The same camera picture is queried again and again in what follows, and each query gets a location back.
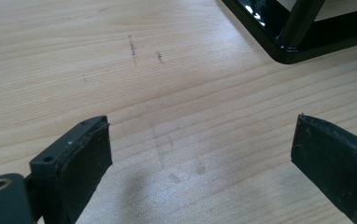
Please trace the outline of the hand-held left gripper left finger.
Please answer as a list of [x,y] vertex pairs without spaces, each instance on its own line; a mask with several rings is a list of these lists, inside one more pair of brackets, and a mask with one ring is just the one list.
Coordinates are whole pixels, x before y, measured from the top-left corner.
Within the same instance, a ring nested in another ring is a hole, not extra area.
[[74,224],[112,164],[106,116],[86,119],[30,161],[46,224]]

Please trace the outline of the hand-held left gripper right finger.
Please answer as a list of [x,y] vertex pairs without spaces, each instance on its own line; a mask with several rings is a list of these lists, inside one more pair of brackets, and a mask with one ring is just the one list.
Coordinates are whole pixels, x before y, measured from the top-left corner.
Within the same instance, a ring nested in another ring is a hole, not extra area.
[[301,114],[291,151],[294,163],[328,200],[357,224],[357,136]]

